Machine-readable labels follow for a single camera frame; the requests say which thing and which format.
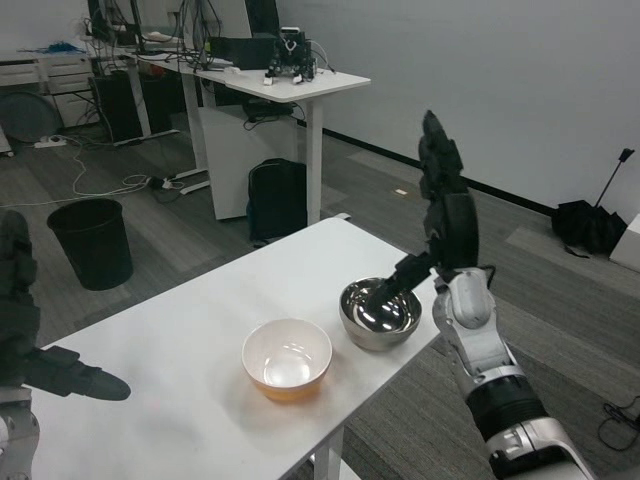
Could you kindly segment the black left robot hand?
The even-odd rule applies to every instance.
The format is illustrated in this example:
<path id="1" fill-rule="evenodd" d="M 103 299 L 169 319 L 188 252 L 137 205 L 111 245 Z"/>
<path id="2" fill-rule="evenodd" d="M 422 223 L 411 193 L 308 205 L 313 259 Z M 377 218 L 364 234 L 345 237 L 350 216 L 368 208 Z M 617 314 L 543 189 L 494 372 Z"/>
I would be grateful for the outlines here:
<path id="1" fill-rule="evenodd" d="M 36 346 L 41 311 L 31 294 L 37 262 L 28 223 L 13 210 L 1 214 L 1 385 L 33 387 L 67 397 L 124 401 L 131 388 L 122 379 L 80 361 L 59 346 Z"/>

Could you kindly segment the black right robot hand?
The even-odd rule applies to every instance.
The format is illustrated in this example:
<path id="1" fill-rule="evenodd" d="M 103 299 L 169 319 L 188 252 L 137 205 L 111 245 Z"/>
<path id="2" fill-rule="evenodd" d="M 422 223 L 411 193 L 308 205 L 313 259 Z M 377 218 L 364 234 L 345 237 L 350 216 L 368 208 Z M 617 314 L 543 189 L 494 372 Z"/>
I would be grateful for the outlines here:
<path id="1" fill-rule="evenodd" d="M 414 289 L 432 269 L 453 271 L 478 265 L 477 211 L 462 176 L 457 145 L 431 110 L 425 113 L 422 128 L 418 153 L 423 176 L 419 185 L 422 197 L 429 202 L 423 221 L 427 248 L 396 264 L 393 274 L 373 294 L 378 302 Z"/>

